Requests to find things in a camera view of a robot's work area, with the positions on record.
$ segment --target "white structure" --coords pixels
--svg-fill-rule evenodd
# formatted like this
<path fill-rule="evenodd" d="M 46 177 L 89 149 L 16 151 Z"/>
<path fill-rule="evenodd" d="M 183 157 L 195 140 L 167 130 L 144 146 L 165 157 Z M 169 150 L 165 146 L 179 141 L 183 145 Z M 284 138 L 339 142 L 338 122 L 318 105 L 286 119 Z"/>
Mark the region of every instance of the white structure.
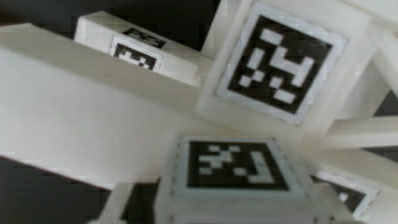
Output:
<path fill-rule="evenodd" d="M 288 20 L 318 27 L 325 35 L 336 35 L 346 41 L 299 123 L 286 122 L 284 115 L 281 120 L 281 115 L 256 110 L 256 106 L 247 105 L 252 102 L 236 103 L 215 94 L 233 50 L 247 38 L 242 30 L 249 24 L 247 15 L 258 10 L 256 4 L 281 13 L 275 16 L 290 15 Z M 162 175 L 171 144 L 181 135 L 274 137 L 281 148 L 304 158 L 314 175 L 325 172 L 339 184 L 348 181 L 361 189 L 371 189 L 373 197 L 366 205 L 361 203 L 357 218 L 368 224 L 391 223 L 398 220 L 398 180 L 391 176 L 398 173 L 398 165 L 359 148 L 398 144 L 396 117 L 371 118 L 368 111 L 359 113 L 364 105 L 354 106 L 350 97 L 377 93 L 370 100 L 377 105 L 386 85 L 398 93 L 393 6 L 393 0 L 300 0 L 293 3 L 290 0 L 226 0 L 203 50 L 213 66 L 179 56 L 187 65 L 197 68 L 190 70 L 188 79 L 167 78 L 131 66 L 28 24 L 2 27 L 0 155 L 110 189 L 121 182 L 151 181 Z M 304 40 L 311 39 L 311 32 L 300 31 L 302 26 L 279 21 L 279 28 L 281 24 L 293 29 L 293 37 L 306 34 Z M 256 55 L 277 55 L 275 58 L 286 59 L 275 64 L 286 61 L 300 64 L 293 56 L 304 50 L 284 46 L 283 42 L 281 46 L 288 50 L 281 51 L 281 48 L 281 54 L 263 50 Z M 112 34 L 105 48 L 108 53 Z M 375 81 L 366 80 L 366 73 L 380 73 L 386 82 L 377 76 Z M 203 85 L 192 81 L 195 77 L 206 77 Z M 261 75 L 252 76 L 254 84 L 259 78 Z M 243 80 L 242 88 L 252 87 L 249 81 Z M 377 90 L 364 84 L 373 82 Z M 272 82 L 270 79 L 268 84 L 284 88 L 281 80 Z"/>

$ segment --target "cube face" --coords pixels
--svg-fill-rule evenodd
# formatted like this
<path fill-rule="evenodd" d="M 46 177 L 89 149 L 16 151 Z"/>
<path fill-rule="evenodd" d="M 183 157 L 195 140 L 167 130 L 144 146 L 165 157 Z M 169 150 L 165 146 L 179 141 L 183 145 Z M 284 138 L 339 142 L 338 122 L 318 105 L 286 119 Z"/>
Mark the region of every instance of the cube face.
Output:
<path fill-rule="evenodd" d="M 304 217 L 233 217 L 226 216 L 181 216 L 172 224 L 316 224 L 314 218 Z"/>
<path fill-rule="evenodd" d="M 135 40 L 126 41 L 121 37 L 114 37 L 110 55 L 147 70 L 158 71 L 162 55 L 142 48 Z"/>
<path fill-rule="evenodd" d="M 187 137 L 179 146 L 178 193 L 304 195 L 272 139 Z"/>
<path fill-rule="evenodd" d="M 217 96 L 300 124 L 343 45 L 336 34 L 258 2 Z"/>
<path fill-rule="evenodd" d="M 265 143 L 190 142 L 188 188 L 288 191 Z"/>
<path fill-rule="evenodd" d="M 314 182 L 330 184 L 346 209 L 352 212 L 354 217 L 361 219 L 368 205 L 377 198 L 378 191 L 354 180 L 348 180 L 345 177 L 325 171 L 318 171 L 314 174 Z"/>

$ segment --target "black square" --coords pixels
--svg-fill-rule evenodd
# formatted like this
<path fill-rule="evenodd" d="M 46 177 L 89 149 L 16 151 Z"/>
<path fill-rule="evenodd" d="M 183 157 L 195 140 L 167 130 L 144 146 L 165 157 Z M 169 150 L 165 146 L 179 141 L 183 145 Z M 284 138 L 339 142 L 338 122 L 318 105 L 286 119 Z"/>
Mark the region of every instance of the black square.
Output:
<path fill-rule="evenodd" d="M 323 40 L 259 15 L 227 90 L 297 114 L 330 49 Z"/>
<path fill-rule="evenodd" d="M 267 143 L 190 142 L 188 188 L 290 191 Z"/>
<path fill-rule="evenodd" d="M 156 65 L 156 58 L 117 43 L 114 56 L 139 65 L 142 68 L 153 70 Z"/>
<path fill-rule="evenodd" d="M 165 46 L 165 41 L 160 40 L 153 35 L 139 31 L 135 28 L 130 28 L 124 34 L 139 41 L 142 41 L 146 44 L 149 44 L 153 47 L 162 48 Z"/>

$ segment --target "white surface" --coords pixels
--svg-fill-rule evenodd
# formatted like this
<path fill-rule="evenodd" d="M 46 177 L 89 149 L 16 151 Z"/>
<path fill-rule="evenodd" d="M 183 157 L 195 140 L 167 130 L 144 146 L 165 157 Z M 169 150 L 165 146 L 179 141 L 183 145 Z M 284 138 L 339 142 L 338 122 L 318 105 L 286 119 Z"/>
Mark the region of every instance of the white surface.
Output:
<path fill-rule="evenodd" d="M 361 75 L 336 119 L 371 118 L 382 105 L 387 92 L 389 86 L 375 67 L 375 63 L 371 62 L 364 74 Z"/>
<path fill-rule="evenodd" d="M 121 220 L 121 216 L 128 204 L 131 190 L 131 183 L 117 183 L 117 185 L 114 186 L 108 201 L 103 207 L 103 212 L 96 221 L 98 224 L 126 224 L 126 221 Z"/>
<path fill-rule="evenodd" d="M 398 30 L 396 0 L 343 0 L 343 2 L 362 9 L 380 20 L 380 23 Z"/>
<path fill-rule="evenodd" d="M 0 155 L 105 188 L 155 180 L 174 136 L 229 133 L 197 89 L 32 25 L 2 27 L 0 58 Z"/>
<path fill-rule="evenodd" d="M 336 149 L 396 146 L 398 116 L 336 121 L 325 144 Z"/>
<path fill-rule="evenodd" d="M 386 79 L 389 88 L 398 95 L 398 35 L 384 33 L 380 35 L 378 50 L 375 54 L 375 66 Z"/>
<path fill-rule="evenodd" d="M 227 66 L 231 49 L 242 34 L 251 1 L 243 1 L 240 13 L 235 16 L 227 39 L 201 92 L 197 113 L 213 123 L 240 130 L 247 135 L 268 135 L 279 139 L 290 139 L 291 142 L 306 138 L 306 141 L 313 142 L 322 139 L 332 125 L 345 99 L 359 80 L 357 74 L 362 73 L 375 52 L 373 40 L 368 36 L 370 16 L 336 1 L 318 2 L 306 0 L 297 4 L 288 0 L 263 2 L 281 11 L 293 14 L 295 17 L 306 19 L 307 22 L 323 27 L 332 33 L 338 33 L 348 40 L 346 48 L 329 74 L 329 80 L 313 102 L 306 121 L 300 127 L 295 127 L 284 121 L 213 95 L 224 67 Z"/>
<path fill-rule="evenodd" d="M 258 142 L 263 139 L 252 138 L 227 138 L 227 137 L 187 137 L 176 142 L 172 146 L 172 153 L 167 159 L 167 165 L 163 169 L 158 197 L 155 202 L 156 224 L 183 224 L 183 223 L 263 223 L 274 221 L 275 223 L 313 223 L 314 216 L 320 215 L 318 208 L 314 206 L 313 199 L 313 185 L 300 187 L 304 194 L 249 194 L 242 192 L 222 191 L 213 193 L 203 192 L 181 192 L 174 187 L 174 182 L 179 182 L 185 178 L 185 167 L 178 161 L 187 162 L 187 158 L 181 154 L 188 139 Z M 300 168 L 288 160 L 281 162 L 286 167 L 291 167 L 293 178 L 304 181 L 302 174 L 299 174 Z"/>
<path fill-rule="evenodd" d="M 131 27 L 165 41 L 162 49 L 123 34 Z M 108 13 L 98 12 L 82 16 L 78 19 L 75 41 L 108 54 L 114 37 L 124 39 L 130 45 L 144 49 L 146 53 L 153 52 L 153 54 L 162 56 L 163 60 L 156 72 L 185 84 L 199 87 L 201 75 L 204 75 L 204 73 L 197 73 L 197 66 L 201 61 L 208 61 L 210 63 L 201 53 Z"/>
<path fill-rule="evenodd" d="M 220 5 L 201 50 L 203 55 L 211 59 L 217 58 L 229 33 L 231 24 L 235 21 L 235 16 L 236 13 L 240 13 L 240 7 L 245 5 L 245 2 L 247 0 L 220 0 Z"/>

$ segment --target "white block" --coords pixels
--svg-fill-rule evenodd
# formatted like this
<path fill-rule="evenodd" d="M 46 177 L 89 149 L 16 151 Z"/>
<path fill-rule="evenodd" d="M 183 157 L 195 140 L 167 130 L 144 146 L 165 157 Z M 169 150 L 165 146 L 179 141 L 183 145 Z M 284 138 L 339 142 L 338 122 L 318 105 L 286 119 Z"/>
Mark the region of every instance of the white block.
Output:
<path fill-rule="evenodd" d="M 126 221 L 121 220 L 121 216 L 128 205 L 131 190 L 133 184 L 119 183 L 114 186 L 103 212 L 96 220 L 98 224 L 126 224 Z"/>
<path fill-rule="evenodd" d="M 263 20 L 277 21 L 277 25 L 261 25 Z M 251 30 L 256 24 L 259 24 L 259 31 L 254 34 L 258 35 L 258 43 L 261 43 L 258 46 L 263 46 L 258 49 L 265 52 L 261 53 L 254 48 L 252 52 L 258 53 L 251 56 L 251 47 L 247 46 L 254 45 L 247 45 L 247 40 L 251 37 L 254 38 Z M 283 34 L 275 27 L 291 29 L 291 32 Z M 320 139 L 336 119 L 375 52 L 375 44 L 366 35 L 368 28 L 370 16 L 338 1 L 320 3 L 306 0 L 291 3 L 291 1 L 283 0 L 256 1 L 256 4 L 252 1 L 245 1 L 240 6 L 240 14 L 235 16 L 201 94 L 197 113 L 204 119 L 254 135 L 267 134 L 291 140 L 300 140 L 306 137 L 307 142 Z M 300 40 L 291 33 L 302 35 L 302 39 L 318 40 L 313 42 L 320 44 L 316 50 L 313 49 L 314 54 L 320 54 L 322 46 L 330 46 L 330 51 L 323 51 L 327 52 L 323 55 L 325 63 L 313 62 L 311 57 L 314 56 L 309 55 L 309 51 L 306 54 L 300 53 L 302 61 L 290 58 L 290 51 L 291 54 L 306 51 L 288 46 L 288 43 L 295 45 Z M 256 57 L 259 54 L 265 55 L 261 62 Z M 318 81 L 314 80 L 313 86 L 309 85 L 311 89 L 295 85 L 300 86 L 313 63 L 323 64 L 327 68 L 316 67 L 320 68 L 320 78 Z M 268 87 L 270 83 L 272 85 L 277 84 L 272 82 L 274 76 L 284 79 L 283 86 L 279 86 L 281 91 Z M 302 95 L 293 94 L 291 88 L 302 91 L 309 90 L 311 94 L 300 98 Z M 290 106 L 295 98 L 300 99 L 300 104 L 293 104 L 299 107 Z"/>
<path fill-rule="evenodd" d="M 391 32 L 384 32 L 380 34 L 380 42 L 378 42 L 378 50 L 375 54 L 375 66 L 380 70 L 380 74 L 384 76 L 389 88 L 398 94 L 398 36 Z"/>
<path fill-rule="evenodd" d="M 334 122 L 325 145 L 334 149 L 398 145 L 398 116 L 348 119 Z"/>
<path fill-rule="evenodd" d="M 0 155 L 103 188 L 156 180 L 197 88 L 25 24 L 0 28 Z"/>
<path fill-rule="evenodd" d="M 222 0 L 217 8 L 213 23 L 210 26 L 206 41 L 203 44 L 203 55 L 215 59 L 222 44 L 227 37 L 227 32 L 235 20 L 235 16 L 240 14 L 242 6 L 247 4 L 247 1 L 242 0 Z"/>
<path fill-rule="evenodd" d="M 162 75 L 201 86 L 201 53 L 105 12 L 78 19 L 75 41 Z"/>
<path fill-rule="evenodd" d="M 185 137 L 162 175 L 156 224 L 325 220 L 299 170 L 274 139 Z"/>
<path fill-rule="evenodd" d="M 359 181 L 350 180 L 332 172 L 318 170 L 314 177 L 332 184 L 339 200 L 352 210 L 355 219 L 361 219 L 371 201 L 377 199 L 378 190 L 371 189 Z"/>
<path fill-rule="evenodd" d="M 343 0 L 352 6 L 355 6 L 364 12 L 368 12 L 378 22 L 398 30 L 398 2 L 394 0 Z"/>
<path fill-rule="evenodd" d="M 370 192 L 368 199 L 373 198 L 375 191 L 378 192 L 371 203 L 368 203 L 366 198 L 364 201 L 359 201 L 359 206 L 368 204 L 368 206 L 362 206 L 366 209 L 359 215 L 361 221 L 366 224 L 384 224 L 396 220 L 396 163 L 357 148 L 323 152 L 311 151 L 306 152 L 304 158 L 313 164 L 311 172 L 314 174 L 316 172 L 327 172 L 332 181 L 341 182 L 354 190 Z"/>
<path fill-rule="evenodd" d="M 370 63 L 336 119 L 371 118 L 382 105 L 387 92 L 389 86 L 384 76 L 375 64 Z"/>

